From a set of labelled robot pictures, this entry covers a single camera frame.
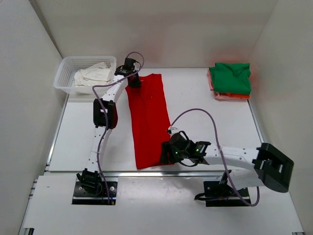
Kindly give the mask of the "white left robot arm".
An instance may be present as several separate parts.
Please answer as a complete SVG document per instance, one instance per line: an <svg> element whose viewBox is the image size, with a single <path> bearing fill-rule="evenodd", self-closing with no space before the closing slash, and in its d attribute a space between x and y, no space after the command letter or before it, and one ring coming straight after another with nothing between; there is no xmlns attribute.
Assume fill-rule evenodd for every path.
<svg viewBox="0 0 313 235"><path fill-rule="evenodd" d="M101 157L105 150L107 141L112 130L117 126L118 115L116 103L125 90L131 87L139 88L141 82L139 80L136 67L137 62L132 65L122 65L117 67L113 82L108 86L105 94L100 97L96 95L93 102L93 124L95 126L94 139L87 161L87 166L81 174L77 174L77 179L88 194L92 197L101 196L104 193L109 198L109 186L101 168Z"/></svg>

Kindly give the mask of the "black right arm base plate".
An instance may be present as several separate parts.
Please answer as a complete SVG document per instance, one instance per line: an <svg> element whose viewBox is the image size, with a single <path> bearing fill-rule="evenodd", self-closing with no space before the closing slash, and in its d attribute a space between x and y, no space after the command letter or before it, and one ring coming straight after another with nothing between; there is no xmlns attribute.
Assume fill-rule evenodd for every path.
<svg viewBox="0 0 313 235"><path fill-rule="evenodd" d="M196 194L195 201L205 202L206 207L245 207L247 206L228 184L226 173L204 177L203 192Z"/></svg>

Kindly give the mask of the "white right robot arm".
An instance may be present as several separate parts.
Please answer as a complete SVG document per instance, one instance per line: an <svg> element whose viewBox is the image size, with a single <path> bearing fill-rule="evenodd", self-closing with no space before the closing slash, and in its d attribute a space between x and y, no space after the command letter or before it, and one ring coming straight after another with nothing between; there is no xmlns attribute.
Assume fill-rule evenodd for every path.
<svg viewBox="0 0 313 235"><path fill-rule="evenodd" d="M174 164L184 159L189 159L193 166L235 167L226 177L227 184L237 190L266 186L286 193L294 167L293 160L270 143L262 143L257 148L218 147L207 141L193 142L184 131L179 131L161 144L160 162Z"/></svg>

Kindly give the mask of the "red t-shirt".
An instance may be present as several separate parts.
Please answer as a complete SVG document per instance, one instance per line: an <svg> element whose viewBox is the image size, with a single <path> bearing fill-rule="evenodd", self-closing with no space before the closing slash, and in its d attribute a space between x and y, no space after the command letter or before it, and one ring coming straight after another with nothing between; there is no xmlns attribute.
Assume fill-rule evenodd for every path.
<svg viewBox="0 0 313 235"><path fill-rule="evenodd" d="M161 144L169 140L170 126L161 74L139 78L139 88L126 87L131 113L137 169L162 165Z"/></svg>

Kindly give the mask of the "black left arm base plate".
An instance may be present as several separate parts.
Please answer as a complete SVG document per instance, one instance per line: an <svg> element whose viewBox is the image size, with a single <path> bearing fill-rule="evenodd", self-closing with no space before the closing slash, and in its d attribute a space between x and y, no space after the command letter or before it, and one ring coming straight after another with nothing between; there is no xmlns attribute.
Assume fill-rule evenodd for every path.
<svg viewBox="0 0 313 235"><path fill-rule="evenodd" d="M114 206L118 189L118 179L109 177L107 179L108 191L105 182L97 183L95 188L84 186L78 179L72 196L73 205L103 205Z"/></svg>

